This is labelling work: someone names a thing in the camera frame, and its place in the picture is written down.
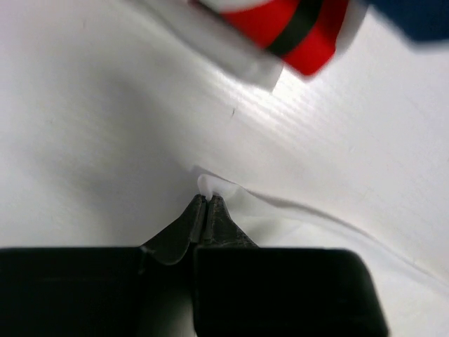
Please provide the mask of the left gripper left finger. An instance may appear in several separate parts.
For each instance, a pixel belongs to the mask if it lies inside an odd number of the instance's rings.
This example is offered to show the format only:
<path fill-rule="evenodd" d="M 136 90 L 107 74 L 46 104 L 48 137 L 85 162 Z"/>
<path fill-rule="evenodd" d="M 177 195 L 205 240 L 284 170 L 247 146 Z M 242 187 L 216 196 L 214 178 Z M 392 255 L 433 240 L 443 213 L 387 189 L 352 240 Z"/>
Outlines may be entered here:
<path fill-rule="evenodd" d="M 201 238 L 206 215 L 206 198 L 197 194 L 182 214 L 142 246 L 162 265 L 176 265 L 192 244 Z"/>

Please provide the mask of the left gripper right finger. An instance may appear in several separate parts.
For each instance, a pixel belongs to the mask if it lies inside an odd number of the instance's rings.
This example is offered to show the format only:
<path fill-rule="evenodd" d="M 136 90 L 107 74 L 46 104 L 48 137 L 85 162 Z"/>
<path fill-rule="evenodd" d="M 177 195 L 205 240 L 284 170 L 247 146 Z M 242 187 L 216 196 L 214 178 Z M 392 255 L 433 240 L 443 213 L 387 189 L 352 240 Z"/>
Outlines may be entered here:
<path fill-rule="evenodd" d="M 203 245 L 236 248 L 257 248 L 258 245 L 232 220 L 221 196 L 208 202 L 203 226 Z"/>

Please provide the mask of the white t-shirt with robot print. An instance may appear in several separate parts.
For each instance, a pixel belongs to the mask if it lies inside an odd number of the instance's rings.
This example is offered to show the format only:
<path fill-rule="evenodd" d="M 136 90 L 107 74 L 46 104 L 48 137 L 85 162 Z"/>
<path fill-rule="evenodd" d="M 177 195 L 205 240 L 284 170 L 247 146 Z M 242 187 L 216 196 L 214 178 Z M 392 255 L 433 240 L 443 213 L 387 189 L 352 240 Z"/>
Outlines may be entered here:
<path fill-rule="evenodd" d="M 247 190 L 200 166 L 199 192 L 223 197 L 232 220 L 258 245 L 349 249 L 375 283 L 391 336 L 447 336 L 448 282 L 339 218 Z"/>

